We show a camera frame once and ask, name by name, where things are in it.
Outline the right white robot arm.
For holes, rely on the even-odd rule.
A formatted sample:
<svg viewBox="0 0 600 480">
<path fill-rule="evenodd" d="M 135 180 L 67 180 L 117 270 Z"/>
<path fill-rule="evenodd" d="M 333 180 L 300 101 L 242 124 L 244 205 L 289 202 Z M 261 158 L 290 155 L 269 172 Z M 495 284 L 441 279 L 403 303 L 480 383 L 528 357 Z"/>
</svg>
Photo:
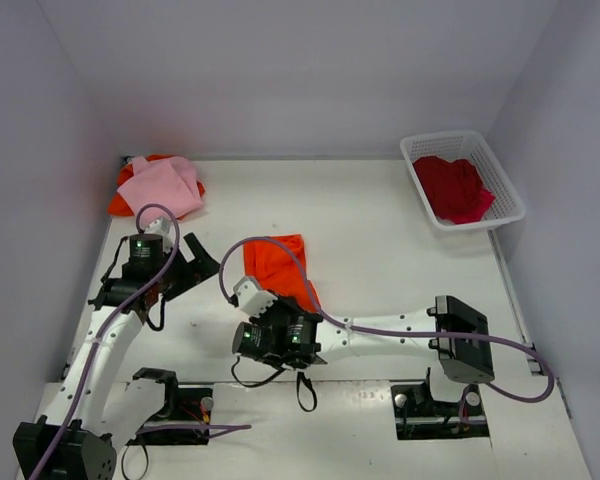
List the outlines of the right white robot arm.
<svg viewBox="0 0 600 480">
<path fill-rule="evenodd" d="M 424 310 L 380 317 L 336 318 L 269 297 L 236 328 L 232 353 L 277 370 L 305 370 L 354 357 L 405 355 L 436 361 L 446 377 L 424 384 L 425 405 L 444 412 L 459 397 L 456 383 L 495 379 L 487 317 L 453 296 Z"/>
</svg>

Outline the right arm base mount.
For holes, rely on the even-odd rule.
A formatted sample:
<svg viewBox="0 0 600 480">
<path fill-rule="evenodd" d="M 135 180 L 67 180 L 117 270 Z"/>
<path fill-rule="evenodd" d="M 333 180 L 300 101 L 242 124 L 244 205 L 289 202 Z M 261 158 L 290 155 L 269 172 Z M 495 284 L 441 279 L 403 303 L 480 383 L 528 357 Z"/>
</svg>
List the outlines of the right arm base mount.
<svg viewBox="0 0 600 480">
<path fill-rule="evenodd" d="M 451 399 L 436 400 L 429 378 L 390 383 L 399 441 L 488 438 L 490 430 L 477 386 L 461 384 Z"/>
</svg>

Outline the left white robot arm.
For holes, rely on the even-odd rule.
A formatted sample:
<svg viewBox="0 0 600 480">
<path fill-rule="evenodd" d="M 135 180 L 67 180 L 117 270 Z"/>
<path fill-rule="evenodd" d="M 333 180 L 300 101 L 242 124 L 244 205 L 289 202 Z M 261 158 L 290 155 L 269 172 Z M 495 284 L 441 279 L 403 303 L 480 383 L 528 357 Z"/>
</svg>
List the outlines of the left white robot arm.
<svg viewBox="0 0 600 480">
<path fill-rule="evenodd" d="M 188 233 L 169 238 L 146 230 L 128 237 L 119 278 L 105 276 L 92 300 L 91 322 L 62 385 L 34 422 L 23 422 L 13 447 L 26 479 L 110 479 L 118 452 L 154 416 L 179 409 L 177 375 L 143 367 L 113 404 L 107 399 L 124 357 L 149 312 L 212 278 L 218 262 Z"/>
</svg>

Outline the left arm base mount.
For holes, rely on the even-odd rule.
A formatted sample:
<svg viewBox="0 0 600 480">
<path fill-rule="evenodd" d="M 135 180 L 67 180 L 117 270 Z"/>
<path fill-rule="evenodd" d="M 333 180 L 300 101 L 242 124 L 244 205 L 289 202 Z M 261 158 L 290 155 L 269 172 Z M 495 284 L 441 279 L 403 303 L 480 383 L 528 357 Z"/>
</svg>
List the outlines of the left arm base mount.
<svg viewBox="0 0 600 480">
<path fill-rule="evenodd" d="M 140 429 L 169 424 L 209 424 L 213 409 L 213 387 L 210 384 L 180 384 L 172 370 L 143 367 L 133 380 L 152 380 L 163 387 L 163 405 L 149 416 Z M 206 446 L 209 443 L 208 429 L 169 429 L 136 434 L 126 441 L 125 446 Z"/>
</svg>

